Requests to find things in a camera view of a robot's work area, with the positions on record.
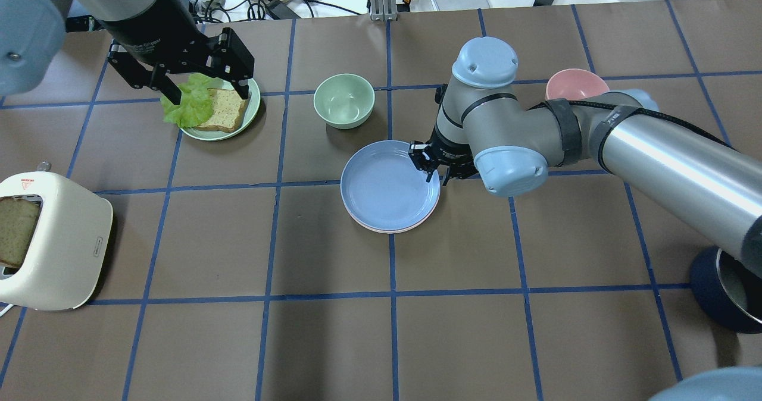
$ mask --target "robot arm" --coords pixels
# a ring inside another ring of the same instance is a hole
[[[108,62],[131,87],[150,87],[179,104],[180,90],[166,74],[198,72],[230,82],[248,98],[254,57],[229,27],[207,37],[180,0],[79,2],[116,38]],[[26,92],[42,81],[63,43],[70,5],[71,0],[0,0],[0,95]]]
[[[496,38],[463,46],[431,139],[411,144],[419,170],[478,171],[490,193],[509,197],[541,186],[549,165],[596,159],[762,277],[762,163],[644,110],[657,108],[643,91],[524,111],[511,87],[517,64]]]

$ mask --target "blue joint cap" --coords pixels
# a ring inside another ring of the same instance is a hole
[[[643,108],[647,110],[651,110],[651,111],[659,111],[659,104],[657,104],[656,101],[654,101],[651,98],[651,95],[649,95],[648,92],[646,92],[645,90],[640,90],[640,89],[612,90],[606,93],[622,93],[624,95],[628,95],[629,97],[638,101],[640,103],[640,106],[642,106]]]
[[[469,40],[452,65],[452,75],[479,89],[499,89],[516,79],[519,59],[514,49],[495,37]]]
[[[548,179],[548,162],[533,149],[495,146],[474,157],[476,170],[488,192],[501,198],[522,195]]]

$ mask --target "slice of bread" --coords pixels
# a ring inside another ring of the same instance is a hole
[[[212,117],[202,124],[194,127],[196,130],[216,131],[233,133],[243,122],[243,113],[246,109],[244,101],[235,90],[209,89],[212,97]]]
[[[21,267],[39,217],[40,207],[29,200],[0,198],[0,265]]]

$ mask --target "green bowl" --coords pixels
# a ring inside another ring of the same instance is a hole
[[[320,83],[313,104],[327,125],[351,129],[368,119],[375,101],[373,86],[367,79],[354,74],[338,74]]]

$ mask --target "brown tiled surface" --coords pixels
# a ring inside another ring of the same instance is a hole
[[[759,22],[759,1],[672,2],[699,70],[760,69],[759,27],[738,26]],[[645,89],[722,135],[715,108],[733,145],[762,158],[759,73],[702,76],[710,104],[664,2],[576,10],[599,75],[625,77],[612,89]],[[519,52],[523,108],[555,71],[586,67],[571,7],[482,14]],[[393,238],[353,222],[346,160],[390,121],[394,139],[428,139],[430,86],[481,36],[478,12],[400,14],[389,43],[367,16],[232,27],[266,111],[230,140],[178,142],[155,99],[133,101],[155,94],[111,68],[90,106],[105,33],[68,35],[38,89],[0,101],[0,176],[43,159],[65,174],[75,156],[74,181],[107,190],[117,222],[92,304],[0,318],[0,399],[641,400],[676,381],[670,352],[683,376],[762,362],[759,335],[724,330],[692,298],[688,266],[707,241],[637,190],[631,203],[615,176],[579,172],[594,162],[554,170],[513,208],[479,179],[452,181],[429,220]],[[311,94],[285,93],[286,78],[311,91],[343,72],[378,88],[357,129],[326,127]]]

